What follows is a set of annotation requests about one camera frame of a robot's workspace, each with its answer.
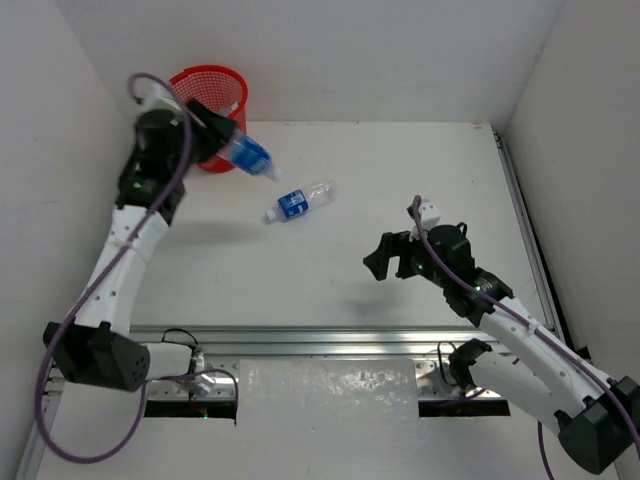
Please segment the blue label bottle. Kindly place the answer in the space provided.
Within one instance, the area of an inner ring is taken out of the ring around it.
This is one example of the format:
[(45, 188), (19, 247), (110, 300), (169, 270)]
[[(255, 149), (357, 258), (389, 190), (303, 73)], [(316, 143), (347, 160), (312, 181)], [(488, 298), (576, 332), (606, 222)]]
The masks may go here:
[(251, 176), (263, 176), (274, 182), (280, 179), (281, 170), (274, 164), (270, 153), (241, 130), (234, 131), (218, 155)]
[(337, 196), (335, 182), (331, 179), (316, 181), (278, 198), (264, 215), (266, 224), (287, 222), (332, 203)]

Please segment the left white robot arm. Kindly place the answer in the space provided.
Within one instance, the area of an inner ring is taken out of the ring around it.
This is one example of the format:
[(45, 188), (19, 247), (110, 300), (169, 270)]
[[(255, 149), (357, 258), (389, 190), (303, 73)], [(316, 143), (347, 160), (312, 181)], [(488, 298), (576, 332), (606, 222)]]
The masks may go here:
[(134, 144), (118, 179), (110, 231), (86, 287), (84, 304), (70, 325), (51, 322), (43, 342), (72, 383), (134, 392), (147, 379), (187, 373), (189, 348), (167, 353), (132, 340), (131, 313), (147, 264), (171, 226), (185, 195), (184, 175), (231, 140), (236, 123), (195, 99), (184, 118), (158, 101), (134, 123)]

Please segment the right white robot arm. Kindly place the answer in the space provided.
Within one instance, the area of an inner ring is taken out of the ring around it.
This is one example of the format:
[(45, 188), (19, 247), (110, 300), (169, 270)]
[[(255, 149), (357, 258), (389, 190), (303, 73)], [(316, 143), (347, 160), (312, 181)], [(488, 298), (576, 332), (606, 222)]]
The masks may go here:
[(595, 368), (531, 317), (510, 287), (476, 265), (466, 229), (385, 233), (363, 263), (382, 281), (398, 258), (398, 278), (420, 276), (440, 287), (454, 313), (511, 353), (467, 341), (449, 356), (456, 384), (498, 393), (552, 432), (578, 466), (601, 474), (639, 444), (638, 383)]

